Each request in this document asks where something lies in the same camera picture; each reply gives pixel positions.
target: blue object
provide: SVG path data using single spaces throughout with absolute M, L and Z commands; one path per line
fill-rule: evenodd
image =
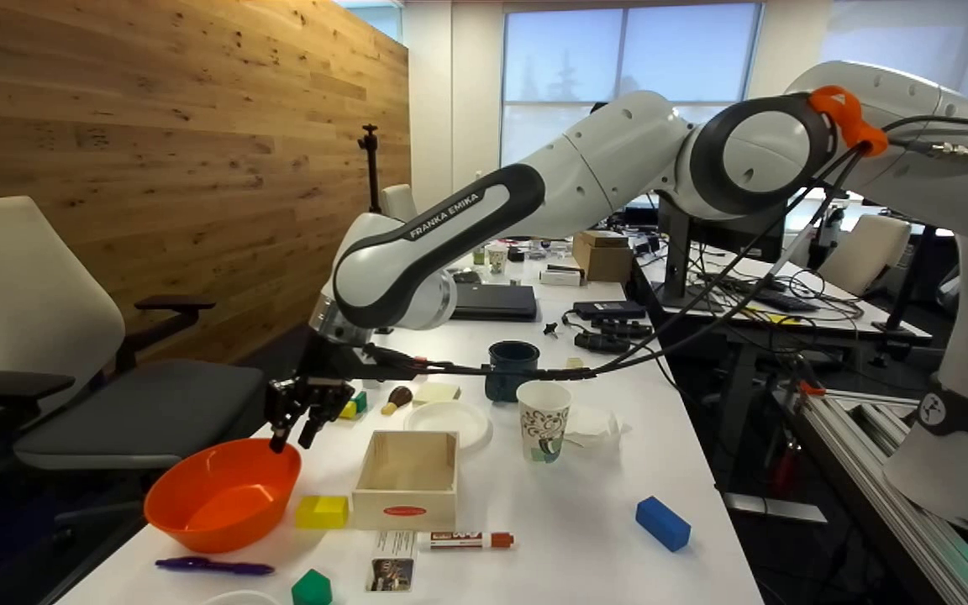
M 291 586 L 291 605 L 330 605 L 330 579 L 309 570 L 294 586 Z
M 162 560 L 155 561 L 169 573 L 224 573 L 224 576 L 271 576 L 271 566 L 252 566 L 252 561 L 210 561 L 210 560 Z
M 494 405 L 515 405 L 516 388 L 539 377 L 541 349 L 530 344 L 505 339 L 486 349 L 490 369 L 483 377 L 483 395 Z
M 634 521 L 669 551 L 690 545 L 690 526 L 654 498 L 637 500 Z

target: orange bowl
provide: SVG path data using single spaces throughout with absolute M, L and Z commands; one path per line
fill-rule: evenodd
M 282 521 L 298 467 L 291 444 L 271 453 L 269 442 L 224 442 L 169 467 L 145 518 L 187 551 L 236 551 Z

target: box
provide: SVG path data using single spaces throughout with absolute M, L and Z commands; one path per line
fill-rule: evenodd
M 624 235 L 578 231 L 576 262 L 586 271 L 589 282 L 624 282 L 633 271 L 633 251 L 627 251 Z
M 452 530 L 457 435 L 377 430 L 349 498 L 354 527 Z

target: wood panel wall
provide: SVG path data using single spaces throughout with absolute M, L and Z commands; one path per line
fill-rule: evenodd
M 116 299 L 219 307 L 159 356 L 298 328 L 378 184 L 410 179 L 406 52 L 330 0 L 0 0 L 0 195 L 34 195 Z

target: dark mug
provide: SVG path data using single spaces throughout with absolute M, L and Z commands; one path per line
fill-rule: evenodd
M 501 339 L 486 349 L 490 369 L 483 377 L 483 395 L 494 405 L 515 405 L 516 388 L 539 377 L 541 349 L 516 339 Z

